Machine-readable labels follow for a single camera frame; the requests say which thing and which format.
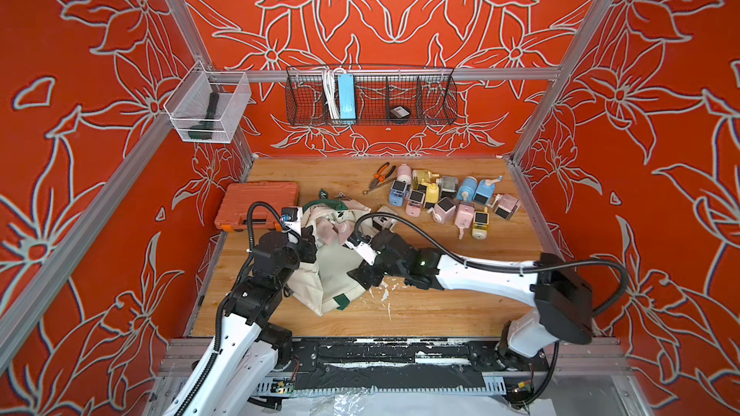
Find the grey white pencil sharpener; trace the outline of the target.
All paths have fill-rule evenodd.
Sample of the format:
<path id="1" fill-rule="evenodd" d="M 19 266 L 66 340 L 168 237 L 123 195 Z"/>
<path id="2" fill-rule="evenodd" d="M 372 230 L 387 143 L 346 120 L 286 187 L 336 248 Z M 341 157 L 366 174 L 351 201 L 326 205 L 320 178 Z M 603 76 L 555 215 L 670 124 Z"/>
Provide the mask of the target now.
<path id="1" fill-rule="evenodd" d="M 387 217 L 387 214 L 396 216 L 397 213 L 390 207 L 383 205 L 378 210 L 377 213 L 385 213 L 384 216 L 376 216 L 372 218 L 372 226 L 377 231 L 382 231 L 384 229 L 392 230 L 393 227 L 397 224 L 397 221 L 395 219 L 391 219 L 390 217 Z"/>

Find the cream tote bag green handles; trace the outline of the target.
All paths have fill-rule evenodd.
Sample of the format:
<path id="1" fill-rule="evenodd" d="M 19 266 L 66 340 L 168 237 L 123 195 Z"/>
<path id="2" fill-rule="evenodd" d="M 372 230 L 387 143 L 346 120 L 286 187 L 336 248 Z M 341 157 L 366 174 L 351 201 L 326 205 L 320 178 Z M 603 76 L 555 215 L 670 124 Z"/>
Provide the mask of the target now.
<path id="1" fill-rule="evenodd" d="M 360 217 L 370 212 L 369 207 L 350 198 L 309 203 L 304 207 L 302 225 L 303 228 L 312 226 L 314 229 L 317 260 L 315 263 L 302 263 L 291 275 L 287 286 L 292 296 L 315 314 L 323 316 L 333 310 L 342 310 L 366 291 L 348 277 L 348 271 L 360 265 L 360 256 L 345 245 L 339 246 L 337 241 L 323 245 L 317 238 L 317 225 L 322 221 L 333 226 L 343 221 L 356 224 Z"/>

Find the pink square pencil sharpener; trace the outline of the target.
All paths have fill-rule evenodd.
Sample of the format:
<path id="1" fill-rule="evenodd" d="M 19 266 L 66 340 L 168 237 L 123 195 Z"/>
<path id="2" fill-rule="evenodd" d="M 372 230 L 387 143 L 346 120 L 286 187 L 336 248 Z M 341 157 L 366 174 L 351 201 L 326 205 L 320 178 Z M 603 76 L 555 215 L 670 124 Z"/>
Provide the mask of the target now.
<path id="1" fill-rule="evenodd" d="M 335 225 L 335 232 L 337 233 L 337 244 L 343 246 L 348 241 L 349 237 L 353 234 L 355 229 L 355 223 L 353 221 L 343 221 Z"/>

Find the blue grey square sharpener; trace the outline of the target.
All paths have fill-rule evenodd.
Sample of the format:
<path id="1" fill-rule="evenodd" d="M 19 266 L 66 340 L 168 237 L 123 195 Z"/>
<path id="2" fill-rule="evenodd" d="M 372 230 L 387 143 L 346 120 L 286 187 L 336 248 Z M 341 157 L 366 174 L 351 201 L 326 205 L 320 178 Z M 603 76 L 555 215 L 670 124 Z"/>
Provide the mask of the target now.
<path id="1" fill-rule="evenodd" d="M 390 192 L 388 203 L 394 207 L 402 207 L 408 194 L 409 185 L 402 180 L 394 180 Z"/>

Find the pink cube sharpener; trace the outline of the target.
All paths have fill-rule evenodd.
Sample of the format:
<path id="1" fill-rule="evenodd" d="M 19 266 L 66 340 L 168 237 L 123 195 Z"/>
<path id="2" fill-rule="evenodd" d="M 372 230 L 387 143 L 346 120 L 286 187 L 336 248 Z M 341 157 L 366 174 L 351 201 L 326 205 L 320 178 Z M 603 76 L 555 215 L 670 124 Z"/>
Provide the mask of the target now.
<path id="1" fill-rule="evenodd" d="M 436 223 L 444 225 L 455 216 L 457 204 L 451 198 L 442 198 L 432 208 L 433 219 Z"/>

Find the yellow tall pencil sharpener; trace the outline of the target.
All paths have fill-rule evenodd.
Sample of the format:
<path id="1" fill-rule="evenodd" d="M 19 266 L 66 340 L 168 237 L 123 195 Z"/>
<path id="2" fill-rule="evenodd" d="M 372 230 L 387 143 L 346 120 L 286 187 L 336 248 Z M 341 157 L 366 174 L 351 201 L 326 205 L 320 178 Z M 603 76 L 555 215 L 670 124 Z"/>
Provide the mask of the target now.
<path id="1" fill-rule="evenodd" d="M 427 208 L 433 207 L 439 202 L 439 185 L 437 183 L 430 183 L 426 185 L 426 196 L 425 206 Z"/>

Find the grey clear pencil sharpener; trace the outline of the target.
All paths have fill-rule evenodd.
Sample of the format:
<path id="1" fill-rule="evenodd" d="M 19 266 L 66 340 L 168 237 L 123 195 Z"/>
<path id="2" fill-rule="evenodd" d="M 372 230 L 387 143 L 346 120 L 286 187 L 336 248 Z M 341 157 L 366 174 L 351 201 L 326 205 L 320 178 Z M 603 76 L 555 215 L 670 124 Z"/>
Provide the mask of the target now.
<path id="1" fill-rule="evenodd" d="M 439 185 L 439 196 L 441 198 L 450 198 L 454 200 L 459 190 L 459 179 L 454 176 L 443 176 L 438 181 Z"/>

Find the yellow black square sharpener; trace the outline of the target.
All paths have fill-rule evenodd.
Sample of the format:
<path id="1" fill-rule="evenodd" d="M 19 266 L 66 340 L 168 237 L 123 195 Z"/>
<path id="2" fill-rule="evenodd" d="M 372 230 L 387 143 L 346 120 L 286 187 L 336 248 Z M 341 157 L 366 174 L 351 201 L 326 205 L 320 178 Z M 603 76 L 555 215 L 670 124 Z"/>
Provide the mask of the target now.
<path id="1" fill-rule="evenodd" d="M 471 236 L 479 241 L 487 238 L 489 231 L 489 213 L 476 211 L 471 226 Z"/>

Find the blue crank pencil sharpener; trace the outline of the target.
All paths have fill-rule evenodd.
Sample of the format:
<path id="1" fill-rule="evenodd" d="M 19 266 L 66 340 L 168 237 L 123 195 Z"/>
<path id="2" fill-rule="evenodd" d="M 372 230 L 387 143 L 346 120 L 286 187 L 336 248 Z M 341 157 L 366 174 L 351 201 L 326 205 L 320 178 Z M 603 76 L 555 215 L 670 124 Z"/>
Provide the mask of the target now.
<path id="1" fill-rule="evenodd" d="M 481 179 L 478 182 L 472 201 L 482 206 L 489 206 L 493 202 L 496 185 L 503 179 L 502 175 L 497 178 Z"/>

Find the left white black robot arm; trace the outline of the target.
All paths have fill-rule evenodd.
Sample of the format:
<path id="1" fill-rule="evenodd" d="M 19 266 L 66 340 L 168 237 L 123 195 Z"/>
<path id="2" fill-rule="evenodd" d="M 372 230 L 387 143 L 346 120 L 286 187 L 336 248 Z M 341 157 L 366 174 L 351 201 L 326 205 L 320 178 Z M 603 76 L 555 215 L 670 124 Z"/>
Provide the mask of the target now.
<path id="1" fill-rule="evenodd" d="M 292 360 L 292 333 L 269 322 L 291 275 L 316 261 L 310 228 L 273 230 L 250 249 L 219 304 L 215 334 L 167 415 L 237 415 L 277 366 Z"/>

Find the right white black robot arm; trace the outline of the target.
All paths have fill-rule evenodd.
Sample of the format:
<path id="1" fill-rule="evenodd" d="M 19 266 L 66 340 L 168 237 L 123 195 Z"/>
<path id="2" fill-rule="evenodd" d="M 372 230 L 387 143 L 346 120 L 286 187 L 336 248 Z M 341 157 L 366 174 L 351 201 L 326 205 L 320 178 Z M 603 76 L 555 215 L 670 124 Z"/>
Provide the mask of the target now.
<path id="1" fill-rule="evenodd" d="M 503 330 L 503 354 L 532 358 L 556 342 L 588 345 L 594 337 L 592 288 L 553 254 L 527 262 L 466 259 L 439 247 L 418 250 L 389 230 L 351 236 L 344 246 L 362 259 L 348 276 L 364 289 L 398 277 L 421 290 L 473 291 L 529 306 Z"/>

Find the small black device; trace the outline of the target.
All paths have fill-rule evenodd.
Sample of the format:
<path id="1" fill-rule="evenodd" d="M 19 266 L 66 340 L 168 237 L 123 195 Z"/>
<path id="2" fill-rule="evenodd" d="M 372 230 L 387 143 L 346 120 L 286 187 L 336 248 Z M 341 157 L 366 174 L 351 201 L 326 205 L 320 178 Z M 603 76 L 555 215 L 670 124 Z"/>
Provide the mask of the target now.
<path id="1" fill-rule="evenodd" d="M 393 122 L 404 123 L 410 120 L 412 112 L 405 106 L 395 106 L 388 111 L 388 119 Z"/>

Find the light blue box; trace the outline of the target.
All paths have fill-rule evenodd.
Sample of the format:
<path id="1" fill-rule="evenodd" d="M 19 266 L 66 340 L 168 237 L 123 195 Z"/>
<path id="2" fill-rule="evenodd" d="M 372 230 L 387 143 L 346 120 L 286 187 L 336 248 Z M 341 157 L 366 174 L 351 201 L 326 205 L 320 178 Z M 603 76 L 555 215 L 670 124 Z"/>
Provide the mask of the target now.
<path id="1" fill-rule="evenodd" d="M 340 73 L 337 76 L 337 88 L 340 119 L 341 121 L 354 122 L 357 119 L 354 75 Z"/>

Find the dark green flashlight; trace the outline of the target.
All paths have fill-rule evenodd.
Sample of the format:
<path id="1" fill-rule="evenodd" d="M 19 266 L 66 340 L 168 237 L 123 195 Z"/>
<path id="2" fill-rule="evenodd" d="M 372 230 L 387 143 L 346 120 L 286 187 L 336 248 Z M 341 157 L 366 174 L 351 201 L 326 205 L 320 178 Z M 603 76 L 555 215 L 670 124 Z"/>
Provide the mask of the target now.
<path id="1" fill-rule="evenodd" d="M 217 92 L 210 94 L 204 119 L 188 130 L 188 136 L 191 140 L 204 141 L 212 138 L 215 130 L 214 119 L 217 113 L 219 98 L 220 95 Z"/>

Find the orange handled pliers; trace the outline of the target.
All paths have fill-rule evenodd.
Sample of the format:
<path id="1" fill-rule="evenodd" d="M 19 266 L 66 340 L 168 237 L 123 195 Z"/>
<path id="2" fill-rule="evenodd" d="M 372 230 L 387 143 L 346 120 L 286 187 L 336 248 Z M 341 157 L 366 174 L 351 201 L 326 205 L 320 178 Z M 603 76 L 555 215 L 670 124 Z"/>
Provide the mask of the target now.
<path id="1" fill-rule="evenodd" d="M 393 176 L 393 173 L 395 173 L 395 171 L 395 166 L 391 166 L 389 162 L 383 163 L 383 165 L 381 165 L 381 167 L 379 167 L 379 169 L 377 169 L 377 171 L 373 174 L 373 178 L 371 179 L 367 189 L 364 190 L 362 194 L 368 195 L 376 189 L 380 188 Z"/>

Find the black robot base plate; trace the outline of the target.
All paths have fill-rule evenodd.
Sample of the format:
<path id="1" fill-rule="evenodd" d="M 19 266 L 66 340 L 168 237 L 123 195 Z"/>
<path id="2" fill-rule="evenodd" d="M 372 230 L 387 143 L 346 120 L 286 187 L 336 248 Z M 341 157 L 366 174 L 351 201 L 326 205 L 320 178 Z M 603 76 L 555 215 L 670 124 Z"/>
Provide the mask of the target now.
<path id="1" fill-rule="evenodd" d="M 502 357 L 495 338 L 296 338 L 293 359 L 257 387 L 260 398 L 340 393 L 503 396 L 547 372 L 543 352 Z"/>

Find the clear acrylic wall bin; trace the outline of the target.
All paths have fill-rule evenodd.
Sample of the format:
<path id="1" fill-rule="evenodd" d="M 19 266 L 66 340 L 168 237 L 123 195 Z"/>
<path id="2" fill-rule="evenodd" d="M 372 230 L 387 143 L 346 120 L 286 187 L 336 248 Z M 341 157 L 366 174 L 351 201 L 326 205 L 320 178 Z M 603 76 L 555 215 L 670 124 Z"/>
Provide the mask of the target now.
<path id="1" fill-rule="evenodd" d="M 196 61 L 164 104 L 183 142 L 230 144 L 252 99 L 248 75 Z"/>

